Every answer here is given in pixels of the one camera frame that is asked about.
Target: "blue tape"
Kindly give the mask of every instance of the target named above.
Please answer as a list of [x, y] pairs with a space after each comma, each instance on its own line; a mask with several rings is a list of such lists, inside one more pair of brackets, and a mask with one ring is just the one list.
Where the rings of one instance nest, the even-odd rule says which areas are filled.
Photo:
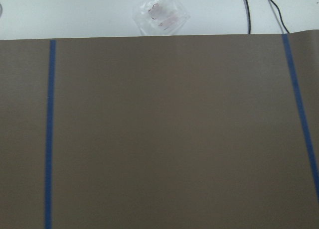
[[53, 107], [54, 107], [54, 76], [55, 76], [55, 40], [50, 40], [48, 98], [46, 118], [45, 146], [45, 191], [44, 191], [44, 228], [52, 228], [52, 138], [53, 138]]
[[282, 34], [282, 38], [284, 42], [290, 77], [291, 77], [291, 81], [294, 88], [299, 117], [302, 124], [303, 132], [304, 132], [304, 138], [305, 138], [306, 147], [308, 151], [309, 162], [310, 162], [311, 171], [313, 174], [313, 179], [314, 179], [316, 193], [317, 193], [317, 200], [319, 203], [319, 175], [318, 175], [318, 167], [316, 163], [316, 156], [314, 153], [314, 147], [311, 140], [311, 135], [310, 135], [309, 127], [308, 127], [308, 122], [307, 122], [306, 112], [305, 112], [305, 108], [303, 104], [303, 99], [301, 96], [300, 87], [298, 84], [298, 78], [297, 78], [297, 73], [296, 73], [295, 64], [293, 60], [293, 55], [292, 55], [290, 44], [289, 44], [289, 39], [287, 34]]

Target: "small plastic package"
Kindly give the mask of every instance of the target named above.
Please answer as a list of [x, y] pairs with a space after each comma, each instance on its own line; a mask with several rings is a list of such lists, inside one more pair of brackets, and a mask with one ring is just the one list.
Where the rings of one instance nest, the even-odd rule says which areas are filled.
[[189, 19], [177, 0], [144, 0], [133, 9], [133, 20], [142, 35], [172, 35]]

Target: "plastic bag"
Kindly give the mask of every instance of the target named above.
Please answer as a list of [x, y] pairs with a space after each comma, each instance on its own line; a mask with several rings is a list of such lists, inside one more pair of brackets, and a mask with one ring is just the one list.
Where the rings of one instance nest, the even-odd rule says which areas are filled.
[[177, 0], [145, 0], [133, 9], [142, 35], [172, 35], [189, 19]]

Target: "black wire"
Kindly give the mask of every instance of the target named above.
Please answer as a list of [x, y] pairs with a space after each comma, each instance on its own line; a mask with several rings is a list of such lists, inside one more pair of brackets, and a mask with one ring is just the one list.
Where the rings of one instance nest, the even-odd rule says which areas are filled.
[[275, 5], [275, 7], [277, 8], [277, 11], [278, 11], [278, 13], [279, 13], [279, 17], [280, 17], [281, 24], [283, 25], [283, 27], [285, 28], [285, 30], [287, 31], [287, 33], [290, 33], [290, 32], [288, 31], [288, 29], [286, 28], [285, 24], [284, 24], [283, 17], [281, 16], [281, 12], [280, 12], [279, 7], [277, 6], [277, 4], [276, 4], [273, 0], [269, 0], [269, 1], [271, 1], [272, 4]]
[[246, 3], [247, 17], [248, 17], [248, 34], [250, 34], [250, 32], [251, 32], [251, 20], [250, 20], [250, 11], [249, 11], [248, 0], [245, 0], [245, 3]]

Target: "gray surface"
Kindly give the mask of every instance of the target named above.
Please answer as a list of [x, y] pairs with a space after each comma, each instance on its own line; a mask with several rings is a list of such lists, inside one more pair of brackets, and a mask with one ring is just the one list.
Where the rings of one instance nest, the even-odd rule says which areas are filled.
[[319, 227], [280, 35], [58, 40], [53, 161], [55, 228]]
[[[132, 8], [143, 0], [0, 0], [0, 39], [139, 36]], [[246, 34], [244, 0], [178, 0], [190, 19], [178, 35]], [[274, 0], [290, 32], [319, 29], [319, 0]], [[248, 0], [252, 33], [282, 33], [268, 0]]]
[[0, 41], [0, 228], [43, 228], [48, 40]]

